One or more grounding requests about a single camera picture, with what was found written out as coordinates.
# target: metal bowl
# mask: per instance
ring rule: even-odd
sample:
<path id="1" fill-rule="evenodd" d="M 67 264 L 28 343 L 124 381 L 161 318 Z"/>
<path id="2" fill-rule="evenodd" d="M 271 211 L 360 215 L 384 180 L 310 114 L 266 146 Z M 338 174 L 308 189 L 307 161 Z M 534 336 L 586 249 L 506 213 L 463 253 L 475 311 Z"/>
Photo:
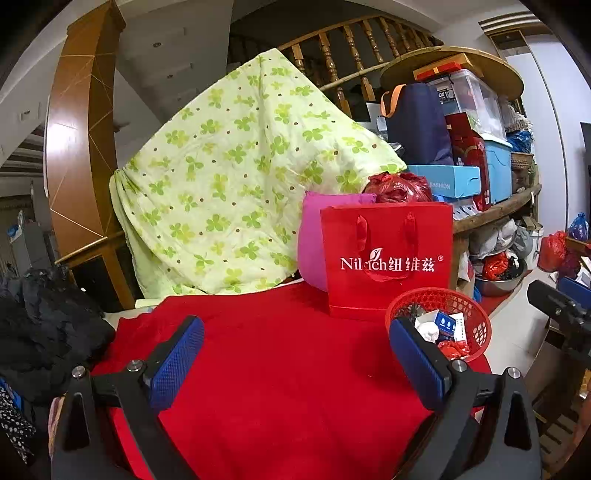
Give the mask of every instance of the metal bowl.
<path id="1" fill-rule="evenodd" d="M 527 274 L 527 266 L 523 260 L 519 260 L 521 267 L 521 274 L 511 280 L 485 280 L 484 278 L 476 277 L 475 285 L 478 291 L 484 297 L 502 297 L 515 290 L 525 275 Z"/>

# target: red plastic basket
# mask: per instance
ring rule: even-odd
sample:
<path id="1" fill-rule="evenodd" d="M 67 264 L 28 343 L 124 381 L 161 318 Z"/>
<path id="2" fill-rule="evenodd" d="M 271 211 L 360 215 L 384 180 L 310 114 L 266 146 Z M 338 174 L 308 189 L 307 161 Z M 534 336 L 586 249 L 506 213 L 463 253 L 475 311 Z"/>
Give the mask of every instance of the red plastic basket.
<path id="1" fill-rule="evenodd" d="M 466 362 L 481 356 L 491 342 L 491 321 L 482 307 L 462 293 L 437 287 L 415 288 L 396 297 L 386 311 L 388 334 L 390 322 L 396 312 L 415 302 L 422 305 L 427 312 L 439 309 L 447 314 L 460 312 L 464 314 L 466 340 L 470 351 L 473 352 L 465 359 Z"/>

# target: navy blue bag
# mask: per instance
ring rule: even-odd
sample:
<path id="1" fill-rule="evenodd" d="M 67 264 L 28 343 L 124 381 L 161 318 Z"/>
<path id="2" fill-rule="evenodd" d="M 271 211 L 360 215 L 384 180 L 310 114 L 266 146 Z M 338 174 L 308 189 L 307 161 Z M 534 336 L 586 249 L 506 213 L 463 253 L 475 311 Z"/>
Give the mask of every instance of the navy blue bag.
<path id="1" fill-rule="evenodd" d="M 384 93 L 382 115 L 386 117 L 388 141 L 400 143 L 407 165 L 453 165 L 452 142 L 443 108 L 434 87 L 425 83 L 398 85 L 386 112 Z"/>

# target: round tabletop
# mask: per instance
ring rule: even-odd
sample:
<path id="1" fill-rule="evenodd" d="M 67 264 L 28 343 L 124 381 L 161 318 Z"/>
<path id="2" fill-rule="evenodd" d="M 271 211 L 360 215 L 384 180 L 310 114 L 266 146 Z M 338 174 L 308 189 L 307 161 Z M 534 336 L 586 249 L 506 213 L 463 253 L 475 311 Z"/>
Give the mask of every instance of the round tabletop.
<path id="1" fill-rule="evenodd" d="M 382 69 L 380 84 L 386 90 L 392 90 L 402 83 L 414 83 L 413 70 L 442 60 L 458 53 L 465 53 L 469 60 L 484 74 L 483 81 L 497 95 L 514 100 L 523 93 L 523 80 L 519 73 L 503 59 L 482 50 L 468 47 L 427 47 L 413 50 L 388 63 Z"/>

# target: red box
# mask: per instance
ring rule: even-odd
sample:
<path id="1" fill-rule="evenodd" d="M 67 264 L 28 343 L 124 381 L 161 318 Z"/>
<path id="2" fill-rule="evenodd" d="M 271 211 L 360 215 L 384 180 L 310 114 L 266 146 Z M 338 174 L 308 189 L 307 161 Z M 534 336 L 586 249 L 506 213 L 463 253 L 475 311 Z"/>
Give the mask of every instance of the red box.
<path id="1" fill-rule="evenodd" d="M 474 195 L 476 207 L 484 212 L 491 207 L 491 187 L 484 140 L 470 126 L 466 113 L 446 115 L 447 128 L 452 141 L 455 165 L 478 167 L 480 169 L 480 193 Z"/>

